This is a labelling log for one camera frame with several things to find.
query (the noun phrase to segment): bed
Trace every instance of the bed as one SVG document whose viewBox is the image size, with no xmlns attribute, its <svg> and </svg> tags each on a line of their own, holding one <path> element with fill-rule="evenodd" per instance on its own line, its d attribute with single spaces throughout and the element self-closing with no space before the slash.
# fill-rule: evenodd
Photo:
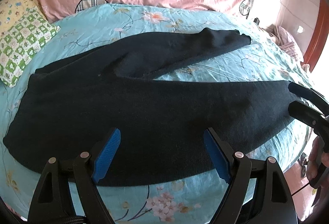
<svg viewBox="0 0 329 224">
<path fill-rule="evenodd" d="M 41 1 L 43 10 L 47 0 Z M 252 38 L 242 49 L 180 68 L 158 78 L 188 82 L 242 82 L 290 80 L 312 87 L 312 82 L 289 55 L 269 41 L 258 26 L 231 13 L 194 11 L 181 8 L 122 5 L 104 2 L 79 11 L 64 11 L 56 21 L 58 34 L 32 59 L 14 88 L 0 84 L 0 135 L 3 138 L 15 117 L 27 89 L 30 74 L 56 60 L 113 43 L 121 38 L 145 32 L 197 33 L 205 27 L 215 30 L 237 29 Z M 293 121 L 264 145 L 248 154 L 250 158 L 275 157 L 286 171 L 299 158 L 310 137 L 311 129 Z M 0 192 L 4 201 L 27 218 L 29 205 L 39 174 L 20 165 L 1 140 Z M 250 181 L 245 201 L 253 196 L 255 181 Z M 207 223 L 220 203 L 228 185 L 216 170 L 189 178 L 156 185 L 136 187 L 99 187 L 106 207 L 117 223 L 154 223 L 152 201 L 170 200 L 174 214 L 168 222 Z M 78 215 L 83 210 L 77 190 L 70 184 Z"/>
</svg>

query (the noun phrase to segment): blue gripper pad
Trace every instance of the blue gripper pad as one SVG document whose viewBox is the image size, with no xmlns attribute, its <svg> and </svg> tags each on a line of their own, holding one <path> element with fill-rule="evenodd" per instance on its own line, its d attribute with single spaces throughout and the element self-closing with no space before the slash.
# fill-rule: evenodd
<svg viewBox="0 0 329 224">
<path fill-rule="evenodd" d="M 119 148 L 120 142 L 121 132 L 116 128 L 95 160 L 94 172 L 92 175 L 92 179 L 95 183 L 98 183 L 99 180 L 105 177 L 114 155 Z"/>
<path fill-rule="evenodd" d="M 225 180 L 227 184 L 230 184 L 232 181 L 230 163 L 208 130 L 203 133 L 203 142 L 219 177 Z"/>
</svg>

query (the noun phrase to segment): white cord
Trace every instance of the white cord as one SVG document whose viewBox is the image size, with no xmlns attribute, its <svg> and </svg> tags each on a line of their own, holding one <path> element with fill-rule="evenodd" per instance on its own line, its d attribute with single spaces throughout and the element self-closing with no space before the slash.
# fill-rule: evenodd
<svg viewBox="0 0 329 224">
<path fill-rule="evenodd" d="M 279 30 L 278 30 L 278 20 L 279 20 L 280 11 L 281 11 L 282 6 L 283 6 L 283 4 L 282 4 L 282 0 L 280 0 L 280 4 L 281 4 L 281 5 L 280 5 L 280 10 L 279 10 L 278 16 L 277 16 L 277 18 L 276 18 L 276 32 L 277 32 L 277 34 L 278 34 L 278 36 L 279 36 L 279 45 L 280 45 L 280 42 L 281 42 L 281 36 L 280 36 L 280 34 L 279 34 Z M 288 4 L 289 4 L 289 0 L 288 0 L 288 2 L 287 2 L 287 5 L 284 6 L 285 9 L 283 10 L 282 20 L 281 20 L 281 23 L 280 23 L 280 27 L 281 27 L 281 25 L 282 25 L 282 23 L 283 23 L 283 19 L 284 19 L 285 12 L 286 12 L 286 9 L 287 9 Z"/>
</svg>

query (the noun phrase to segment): green checkered pillow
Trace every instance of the green checkered pillow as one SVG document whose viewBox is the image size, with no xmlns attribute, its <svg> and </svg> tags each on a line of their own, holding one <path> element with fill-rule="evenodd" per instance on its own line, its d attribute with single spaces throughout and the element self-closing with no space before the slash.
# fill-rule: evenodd
<svg viewBox="0 0 329 224">
<path fill-rule="evenodd" d="M 0 40 L 0 80 L 14 87 L 26 65 L 59 30 L 36 7 L 22 16 Z"/>
</svg>

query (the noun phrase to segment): human hand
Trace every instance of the human hand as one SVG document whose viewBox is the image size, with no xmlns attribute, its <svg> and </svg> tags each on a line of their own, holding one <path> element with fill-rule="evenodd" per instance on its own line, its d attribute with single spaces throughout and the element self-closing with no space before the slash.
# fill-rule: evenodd
<svg viewBox="0 0 329 224">
<path fill-rule="evenodd" d="M 317 153 L 319 151 L 319 139 L 320 139 L 319 136 L 317 136 L 313 141 L 312 151 L 310 153 L 309 161 L 307 164 L 306 176 L 309 181 L 315 178 L 317 175 L 318 166 L 315 161 L 316 161 Z M 326 167 L 329 167 L 329 153 L 323 153 L 321 157 L 321 161 Z M 326 180 L 324 180 L 321 183 L 321 186 L 323 187 L 329 186 L 329 176 L 327 177 Z"/>
</svg>

